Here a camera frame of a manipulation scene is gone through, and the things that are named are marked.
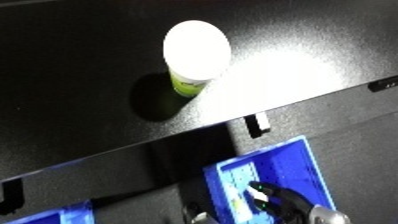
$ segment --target blue bin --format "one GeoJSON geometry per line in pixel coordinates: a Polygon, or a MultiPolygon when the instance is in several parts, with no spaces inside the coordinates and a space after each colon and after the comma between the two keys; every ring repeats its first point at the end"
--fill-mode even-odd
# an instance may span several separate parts
{"type": "Polygon", "coordinates": [[[256,152],[226,160],[204,168],[208,188],[218,219],[222,224],[272,224],[274,219],[259,212],[249,203],[250,181],[273,183],[298,191],[312,203],[335,209],[315,158],[304,136],[260,149],[256,152]],[[252,218],[238,222],[233,199],[227,188],[232,186],[247,203],[252,218]]]}
{"type": "Polygon", "coordinates": [[[6,224],[94,224],[90,201],[45,211],[6,224]]]}

